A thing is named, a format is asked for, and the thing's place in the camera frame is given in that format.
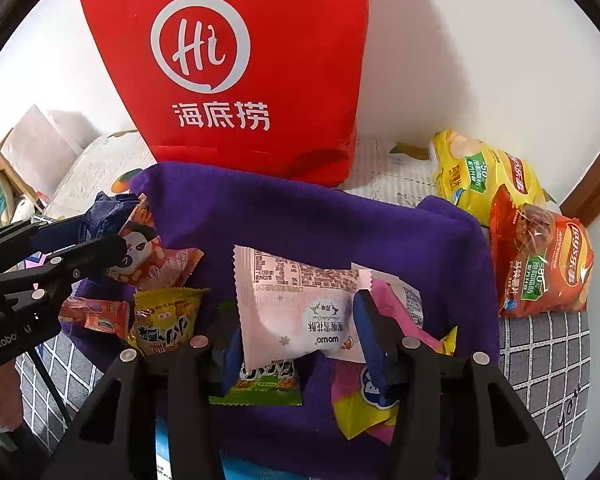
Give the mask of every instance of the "white circle logo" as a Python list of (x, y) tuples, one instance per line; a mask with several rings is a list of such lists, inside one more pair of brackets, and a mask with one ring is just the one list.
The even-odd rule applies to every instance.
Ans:
[[(206, 9), (214, 10), (220, 16), (222, 16), (231, 27), (234, 32), (235, 42), (237, 46), (234, 66), (231, 68), (229, 75), (222, 81), (218, 86), (212, 88), (209, 84), (195, 83), (179, 75), (171, 66), (169, 66), (164, 59), (164, 54), (160, 49), (160, 34), (162, 28), (167, 20), (173, 16), (176, 12), (188, 7), (205, 7)], [(178, 32), (178, 49), (173, 54), (173, 61), (180, 62), (180, 69), (183, 75), (189, 75), (189, 66), (186, 60), (186, 53), (189, 50), (194, 51), (194, 59), (196, 68), (202, 70), (202, 56), (200, 49), (203, 44), (206, 43), (208, 62), (213, 65), (220, 65), (224, 63), (225, 56), (220, 59), (216, 58), (216, 32), (211, 25), (207, 26), (210, 31), (210, 36), (205, 41), (201, 40), (200, 35), (202, 33), (202, 23), (197, 22), (194, 33), (194, 41), (191, 44), (185, 44), (185, 33), (187, 30), (187, 20), (182, 19), (180, 22), (180, 30)], [(247, 25), (244, 23), (241, 15), (231, 5), (224, 0), (173, 0), (170, 4), (164, 7), (163, 10), (158, 13), (155, 18), (154, 24), (151, 28), (151, 50), (154, 53), (154, 57), (158, 66), (162, 71), (171, 79), (174, 83), (197, 92), (199, 94), (217, 94), (223, 92), (233, 85), (235, 85), (244, 71), (247, 69), (249, 63), (249, 56), (251, 55), (251, 39), (249, 37), (249, 31)]]

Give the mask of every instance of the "finger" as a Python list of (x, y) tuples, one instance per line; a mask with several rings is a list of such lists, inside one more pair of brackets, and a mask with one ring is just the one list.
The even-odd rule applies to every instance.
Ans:
[(20, 393), (20, 376), (13, 360), (0, 367), (0, 400), (9, 397), (16, 390)]
[(18, 390), (0, 401), (0, 428), (6, 428), (9, 431), (16, 430), (22, 424), (23, 419), (22, 396)]

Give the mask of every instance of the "green snack package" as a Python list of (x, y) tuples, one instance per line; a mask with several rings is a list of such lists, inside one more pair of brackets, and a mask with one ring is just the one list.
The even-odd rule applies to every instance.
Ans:
[(301, 406), (300, 379), (293, 361), (247, 373), (242, 364), (236, 385), (224, 397), (209, 397), (211, 404), (228, 406)]

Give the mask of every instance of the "black cable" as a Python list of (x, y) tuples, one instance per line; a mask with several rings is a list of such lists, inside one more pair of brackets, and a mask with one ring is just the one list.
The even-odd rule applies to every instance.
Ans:
[[(4, 317), (8, 321), (11, 321), (11, 324), (14, 327), (14, 331), (15, 331), (16, 335), (18, 336), (18, 339), (20, 341), (22, 341), (23, 346), (26, 346), (27, 342), (29, 342), (29, 335), (23, 330), (23, 328), (18, 323), (18, 320), (16, 319), (16, 315), (15, 315), (13, 309), (9, 306), (9, 303), (7, 302), (7, 298), (2, 293), (1, 290), (0, 290), (0, 310), (4, 314)], [(62, 397), (60, 396), (60, 393), (58, 392), (56, 385), (54, 384), (51, 377), (49, 376), (49, 372), (46, 371), (46, 368), (45, 368), (44, 363), (42, 362), (42, 359), (40, 359), (40, 356), (37, 354), (35, 349), (27, 350), (27, 355), (33, 362), (33, 365), (36, 367), (36, 370), (42, 377), (43, 382), (45, 383), (46, 387), (49, 389), (51, 396), (53, 397), (54, 401), (58, 405), (58, 408), (60, 409), (60, 413), (62, 414), (62, 418), (64, 418), (64, 421), (67, 423), (67, 425), (69, 425), (71, 423), (71, 415), (69, 415), (69, 411), (67, 410), (66, 406), (64, 405), (64, 402), (62, 401)]]

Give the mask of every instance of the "purple object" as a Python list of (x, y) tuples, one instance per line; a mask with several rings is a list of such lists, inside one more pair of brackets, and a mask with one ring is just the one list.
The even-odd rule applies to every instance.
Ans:
[[(458, 355), (481, 350), (497, 362), (488, 242), (472, 216), (444, 200), (428, 197), (411, 209), (312, 184), (177, 162), (143, 171), (132, 191), (147, 195), (165, 247), (204, 251), (187, 282), (211, 288), (202, 324), (219, 303), (235, 300), (238, 244), (327, 269), (349, 269), (355, 262), (394, 274), (420, 291), (426, 332), (442, 338), (458, 326)], [(111, 282), (87, 283), (78, 295), (118, 300), (120, 290)], [(70, 336), (97, 366), (106, 367), (120, 348), (85, 330), (74, 328)], [(367, 434), (347, 441), (340, 433), (330, 402), (330, 360), (311, 354), (297, 364), (303, 407), (214, 408), (222, 449), (302, 476), (377, 478), (387, 448)]]

